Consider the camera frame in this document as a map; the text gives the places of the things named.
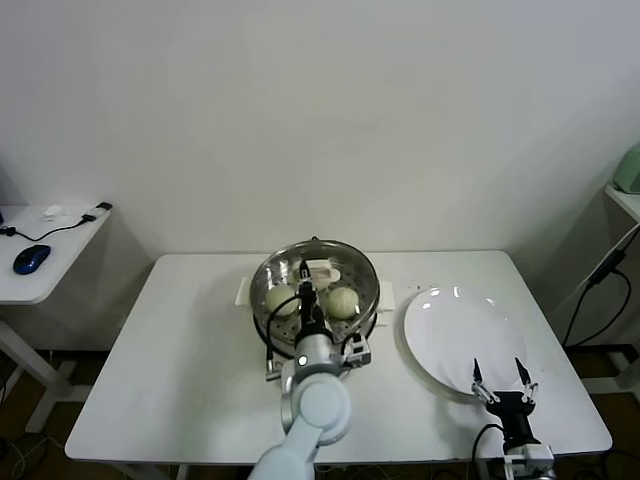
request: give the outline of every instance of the mouse cable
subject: mouse cable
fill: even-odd
[[[80,225],[84,225],[85,223],[95,222],[98,219],[98,217],[104,215],[106,212],[111,210],[112,207],[113,205],[111,205],[110,203],[102,202],[98,206],[92,208],[87,213],[82,215],[82,218],[76,224],[69,225],[67,227],[55,228],[43,235],[40,235],[37,238],[32,238],[29,235],[18,231],[16,227],[0,227],[0,235],[5,235],[7,237],[13,237],[14,235],[18,235],[19,237],[22,237],[25,240],[29,240],[30,242],[39,242],[40,240],[48,237],[53,233],[62,232],[64,230],[72,230],[74,228],[79,227]]]

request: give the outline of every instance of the cable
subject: cable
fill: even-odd
[[[580,295],[580,298],[578,299],[578,303],[576,304],[576,308],[573,310],[573,315],[571,315],[571,321],[569,322],[569,327],[567,328],[567,333],[564,334],[564,340],[562,340],[562,347],[566,347],[567,346],[567,342],[569,341],[569,336],[571,335],[571,330],[573,330],[573,324],[576,321],[576,318],[578,317],[578,312],[580,311],[580,307],[582,306],[582,301],[584,300],[584,297],[587,295],[587,292],[589,290],[591,290],[592,285],[589,284],[585,287],[585,289],[582,291],[582,294]]]
[[[19,237],[22,237],[25,240],[29,240],[30,242],[39,242],[40,240],[43,240],[44,238],[47,238],[49,235],[51,235],[53,233],[62,232],[64,230],[72,230],[74,228],[79,227],[80,225],[84,225],[85,223],[95,222],[98,219],[98,217],[101,217],[102,215],[104,215],[106,212],[108,212],[112,208],[113,208],[113,205],[111,205],[110,203],[102,202],[102,203],[98,204],[97,206],[93,207],[92,209],[90,209],[84,215],[82,215],[80,220],[78,220],[78,222],[75,225],[69,225],[67,227],[54,228],[53,230],[50,230],[47,233],[45,233],[43,235],[40,235],[37,238],[30,237],[29,235],[18,231],[18,229],[16,227],[2,227],[2,228],[0,228],[0,235],[5,235],[7,237],[13,237],[14,235],[18,235]]]
[[[46,457],[47,452],[49,451],[49,443],[53,443],[56,447],[60,448],[61,450],[64,450],[64,447],[55,438],[46,434],[42,434],[42,435],[44,435],[44,438],[41,439],[38,443],[36,443],[26,453],[23,453],[17,444],[18,442],[30,437],[31,434],[23,435],[20,438],[18,438],[16,441],[9,443],[9,446],[13,448],[15,452],[18,454],[18,456],[20,457],[19,460],[13,465],[13,468],[11,470],[11,478],[13,480],[21,480],[25,478],[27,475],[29,475],[31,472],[33,472],[36,468],[38,468],[38,466],[43,462],[44,458]],[[38,450],[38,448],[40,448],[41,445],[45,445],[45,449],[42,452],[42,455],[38,458],[38,461],[31,467],[31,469],[27,471],[27,459],[36,450]]]
[[[596,264],[595,268],[593,270],[591,270],[591,273],[589,273],[589,275],[587,275],[586,277],[584,277],[582,279],[582,281],[576,285],[576,288],[574,288],[572,290],[572,292],[565,297],[564,300],[562,300],[558,306],[556,308],[553,309],[553,311],[551,312],[551,314],[549,315],[549,320],[551,320],[561,309],[562,307],[569,301],[571,300],[574,295],[576,293],[578,293],[578,291],[580,290],[580,287],[582,287],[585,283],[587,283],[587,281],[589,280],[589,278],[591,278],[591,276],[600,268],[600,266],[605,262],[605,260],[607,260],[609,258],[609,256],[622,244],[624,243],[624,241],[631,235],[633,235],[633,237],[629,240],[629,242],[627,242],[627,244],[622,248],[622,251],[626,251],[627,248],[629,248],[629,245],[631,245],[631,243],[636,239],[636,236],[638,235],[638,233],[640,233],[640,223],[635,225],[633,228],[629,229],[629,231],[627,233],[625,233],[622,238],[620,240],[618,240],[618,242],[606,253],[605,256],[603,256],[600,261]]]
[[[267,319],[267,328],[266,328],[267,330],[267,335],[266,335],[267,336],[267,361],[273,360],[273,342],[271,341],[271,322],[273,322],[273,319],[275,318],[275,316],[278,314],[280,310],[282,310],[286,305],[289,305],[291,302],[299,298],[300,298],[299,295],[294,295],[293,297],[286,299],[284,302],[278,305],[273,312],[269,314],[269,318]]]
[[[471,463],[473,464],[473,469],[474,469],[474,472],[476,474],[476,478],[480,478],[480,472],[478,471],[478,465],[476,464],[476,455],[478,453],[478,444],[480,443],[480,439],[482,438],[482,435],[484,435],[484,433],[487,430],[490,430],[492,428],[497,428],[504,435],[504,428],[502,428],[497,423],[488,423],[484,427],[482,427],[482,430],[480,430],[480,432],[476,436],[476,439],[473,441],[473,448],[471,449]]]
[[[614,322],[620,317],[620,315],[622,315],[622,312],[624,312],[624,309],[627,308],[627,305],[629,304],[629,299],[631,298],[631,290],[632,290],[631,289],[631,282],[629,281],[629,277],[627,277],[620,270],[614,270],[612,273],[614,275],[617,275],[617,276],[621,277],[625,281],[625,283],[627,284],[627,295],[624,298],[624,302],[622,303],[622,306],[620,307],[618,312],[613,316],[613,318],[609,321],[609,323],[607,323],[604,327],[602,327],[600,330],[598,330],[593,335],[585,338],[584,340],[581,340],[580,342],[576,343],[575,345],[572,345],[572,347],[579,347],[583,343],[587,343],[589,340],[593,340],[594,338],[596,338],[598,335],[600,335],[605,330],[607,330],[609,327],[611,327],[611,325],[614,324]]]
[[[79,227],[80,225],[84,225],[85,223],[89,222],[90,220],[87,220],[85,218],[82,218],[78,223],[76,223],[75,225],[69,225],[68,227],[60,227],[60,228],[54,228],[53,230],[48,231],[47,233],[40,235],[37,238],[32,238],[29,235],[26,235],[20,231],[18,231],[15,227],[3,227],[0,228],[0,235],[6,235],[7,237],[13,237],[14,235],[18,235],[19,237],[24,238],[25,240],[29,240],[30,242],[39,242],[40,240],[48,237],[49,235],[56,233],[56,232],[62,232],[63,230],[72,230],[74,228]]]

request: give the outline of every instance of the computer mouse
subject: computer mouse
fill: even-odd
[[[13,261],[13,271],[18,275],[35,272],[51,253],[49,245],[34,245],[21,251]]]

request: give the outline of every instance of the black cable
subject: black cable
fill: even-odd
[[[78,223],[76,223],[75,225],[69,225],[67,227],[60,227],[60,228],[54,228],[53,230],[48,231],[47,233],[40,235],[37,238],[31,238],[29,235],[26,235],[18,230],[15,229],[15,227],[6,227],[5,230],[5,235],[7,235],[8,237],[13,237],[14,235],[18,235],[19,237],[24,238],[25,240],[29,240],[30,242],[39,242],[40,240],[48,237],[49,235],[56,233],[56,232],[62,232],[63,230],[72,230],[74,228],[79,227],[80,225],[84,225],[85,223],[87,223],[89,220],[82,218]]]
[[[298,295],[294,295],[293,297],[290,297],[288,299],[286,299],[284,302],[282,302],[280,305],[278,305],[273,312],[271,312],[269,314],[269,318],[267,319],[267,360],[273,360],[273,342],[271,341],[271,322],[273,322],[273,319],[275,318],[275,316],[278,314],[278,312],[280,310],[282,310],[286,305],[289,305],[291,302],[293,302],[294,300],[299,299],[300,297]]]
[[[585,289],[582,291],[582,294],[580,295],[580,298],[578,299],[578,303],[576,304],[576,308],[573,310],[573,315],[571,315],[571,321],[569,322],[569,327],[567,328],[567,333],[565,333],[564,340],[562,340],[562,347],[563,348],[567,346],[567,341],[569,340],[569,335],[571,335],[571,330],[573,330],[573,324],[575,323],[576,318],[578,317],[578,312],[580,311],[580,307],[582,306],[582,301],[584,300],[584,297],[587,295],[587,292],[589,290],[591,290],[592,287],[593,287],[593,284],[591,284],[591,283],[587,284]]]
[[[497,423],[488,423],[484,427],[482,427],[482,430],[480,430],[480,432],[478,432],[478,435],[476,436],[476,439],[473,441],[473,448],[471,449],[471,464],[473,465],[473,469],[474,469],[474,472],[476,474],[476,478],[480,478],[480,472],[478,471],[478,465],[476,464],[476,455],[478,453],[478,444],[480,443],[480,439],[482,438],[482,435],[484,435],[484,433],[487,430],[491,429],[491,428],[497,428],[504,435],[504,428],[502,428]]]
[[[631,238],[629,239],[627,244],[621,249],[623,252],[625,252],[627,250],[627,248],[629,248],[629,246],[633,243],[633,241],[638,236],[638,233],[640,233],[640,226],[636,228],[636,231],[633,232],[633,235],[631,235]]]
[[[624,298],[624,302],[622,303],[622,306],[620,307],[618,312],[613,316],[613,318],[611,320],[609,320],[609,323],[607,323],[604,327],[602,327],[600,330],[598,330],[593,335],[585,338],[584,340],[581,340],[580,342],[576,343],[575,345],[572,345],[572,347],[579,347],[583,343],[586,343],[589,340],[593,340],[594,338],[596,338],[598,335],[600,335],[605,330],[607,330],[609,327],[611,327],[611,325],[614,324],[614,322],[620,317],[620,315],[622,315],[622,312],[624,312],[624,309],[627,308],[627,305],[629,304],[629,299],[631,298],[631,290],[632,290],[631,282],[629,281],[629,278],[624,273],[622,273],[620,270],[614,270],[611,273],[621,277],[624,280],[624,282],[627,284],[627,295]]]

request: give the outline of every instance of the white tabletop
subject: white tabletop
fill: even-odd
[[[0,210],[5,220],[3,225],[16,227],[18,231],[37,238],[54,228],[77,223],[91,207],[68,207],[68,215],[51,222],[42,220],[46,206],[0,206]],[[13,261],[22,250],[36,243],[18,235],[0,236],[0,304],[30,305],[46,299],[108,216],[109,212],[94,222],[54,233],[37,242],[49,245],[51,254],[29,275],[15,273]]]
[[[611,185],[607,186],[606,192],[631,218],[640,222],[640,195],[621,192]]]
[[[94,461],[248,464],[284,433],[279,383],[264,380],[265,348],[251,314],[234,306],[264,255],[170,255],[156,263],[66,444]],[[509,257],[501,252],[376,253],[398,308],[381,314],[373,361],[345,380],[349,433],[319,463],[468,459],[480,428],[497,419],[434,393],[407,366],[396,332],[408,302],[430,286],[480,289],[527,340],[540,382],[533,432],[556,454],[603,451],[611,436]],[[502,454],[499,432],[481,457]]]

